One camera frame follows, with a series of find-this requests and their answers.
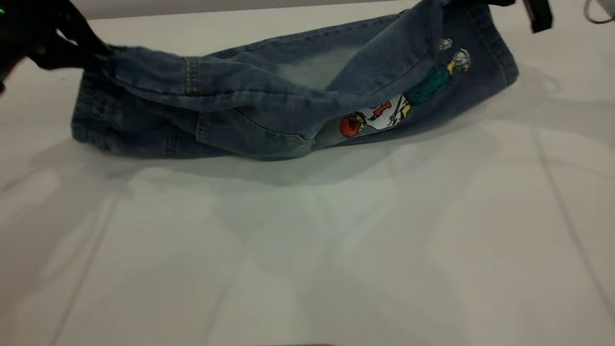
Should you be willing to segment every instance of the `seam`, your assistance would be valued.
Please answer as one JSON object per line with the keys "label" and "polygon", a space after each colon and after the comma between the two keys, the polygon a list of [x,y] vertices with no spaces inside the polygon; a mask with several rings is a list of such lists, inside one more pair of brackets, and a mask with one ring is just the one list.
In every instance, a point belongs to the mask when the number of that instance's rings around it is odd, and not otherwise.
{"label": "seam", "polygon": [[[401,14],[390,15],[390,16],[395,16],[395,20],[397,20],[399,17],[401,17]],[[234,53],[232,55],[229,55],[228,57],[225,57],[225,58],[226,59],[233,58],[233,57],[237,56],[238,54],[245,53],[245,52],[252,52],[254,50],[262,49],[264,47],[270,46],[271,44],[288,43],[288,42],[294,42],[294,41],[314,39],[314,38],[317,38],[319,36],[328,36],[328,35],[330,35],[332,33],[340,33],[340,32],[344,32],[344,31],[345,31],[345,33],[349,33],[349,32],[351,32],[353,30],[356,30],[359,27],[365,28],[365,27],[372,26],[372,25],[384,24],[384,23],[387,23],[388,21],[389,21],[388,19],[383,19],[381,17],[381,18],[374,18],[373,20],[364,20],[364,21],[358,22],[358,23],[356,23],[354,25],[352,23],[348,23],[348,24],[342,24],[340,26],[333,26],[333,28],[335,28],[335,30],[323,31],[323,30],[325,30],[327,28],[316,29],[315,31],[319,31],[319,32],[318,33],[314,33],[314,34],[309,35],[309,36],[302,36],[302,37],[299,37],[299,38],[292,38],[292,39],[272,39],[271,42],[263,43],[262,45],[260,45],[258,47],[254,47],[254,48],[250,48],[250,49],[243,49],[243,50],[237,51],[236,53]]]}
{"label": "seam", "polygon": [[504,80],[506,80],[506,85],[509,85],[510,84],[510,78],[508,76],[508,72],[504,68],[504,65],[502,64],[500,59],[498,59],[498,56],[496,55],[495,51],[493,50],[494,47],[492,46],[491,42],[489,42],[489,40],[487,40],[487,37],[485,36],[485,32],[483,31],[483,24],[478,22],[478,19],[475,17],[475,15],[472,13],[472,11],[470,11],[470,9],[468,8],[467,5],[464,5],[464,10],[466,11],[466,14],[468,15],[468,17],[470,18],[472,23],[474,23],[476,29],[480,33],[480,37],[483,39],[483,42],[487,45],[487,48],[489,49],[489,53],[493,57],[493,60],[498,62],[498,66],[500,67],[500,71],[504,75]]}
{"label": "seam", "polygon": [[298,135],[298,134],[285,134],[283,132],[277,132],[277,131],[272,131],[262,125],[259,125],[257,123],[255,123],[253,120],[251,120],[250,118],[248,118],[247,116],[245,116],[243,113],[241,113],[237,108],[232,108],[231,109],[233,112],[235,112],[238,116],[240,116],[249,126],[251,126],[252,128],[263,132],[265,135],[268,135],[270,137],[283,137],[283,138],[293,138],[295,139],[298,143],[308,143],[309,140],[306,140],[304,138],[302,138],[302,136]]}

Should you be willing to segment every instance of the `denim jeans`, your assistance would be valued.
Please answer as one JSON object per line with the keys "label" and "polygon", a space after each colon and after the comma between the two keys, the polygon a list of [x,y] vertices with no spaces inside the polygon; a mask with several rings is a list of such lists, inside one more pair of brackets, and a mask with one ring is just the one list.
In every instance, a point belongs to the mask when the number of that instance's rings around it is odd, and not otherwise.
{"label": "denim jeans", "polygon": [[518,75],[488,7],[455,0],[205,57],[113,51],[84,72],[73,137],[146,156],[287,158],[392,139]]}

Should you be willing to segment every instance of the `red object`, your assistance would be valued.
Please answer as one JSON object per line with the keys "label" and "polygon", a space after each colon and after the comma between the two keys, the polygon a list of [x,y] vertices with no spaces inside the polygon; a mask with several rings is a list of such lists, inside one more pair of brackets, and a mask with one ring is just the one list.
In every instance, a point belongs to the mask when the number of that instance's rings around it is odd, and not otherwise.
{"label": "red object", "polygon": [[384,105],[381,105],[380,107],[378,107],[377,110],[374,111],[374,115],[375,117],[373,117],[374,119],[381,116],[383,114],[383,112],[389,108],[391,108],[391,102],[387,101]]}
{"label": "red object", "polygon": [[346,138],[352,138],[358,135],[364,128],[365,121],[358,113],[345,117],[339,124],[339,130]]}

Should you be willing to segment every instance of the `jeans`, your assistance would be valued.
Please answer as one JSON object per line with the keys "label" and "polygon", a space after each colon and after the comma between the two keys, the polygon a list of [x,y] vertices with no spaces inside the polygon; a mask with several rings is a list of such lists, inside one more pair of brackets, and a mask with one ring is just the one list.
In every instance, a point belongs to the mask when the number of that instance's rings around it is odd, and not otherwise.
{"label": "jeans", "polygon": [[84,72],[73,137],[144,156],[290,158],[393,139],[518,75],[489,8],[455,0],[204,57],[113,51]]}

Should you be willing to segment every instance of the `white wall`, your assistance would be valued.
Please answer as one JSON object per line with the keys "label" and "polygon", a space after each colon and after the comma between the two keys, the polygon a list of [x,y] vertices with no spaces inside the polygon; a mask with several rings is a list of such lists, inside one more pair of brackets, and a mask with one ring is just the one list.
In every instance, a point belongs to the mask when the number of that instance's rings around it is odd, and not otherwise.
{"label": "white wall", "polygon": [[72,0],[89,19],[367,1],[377,0]]}

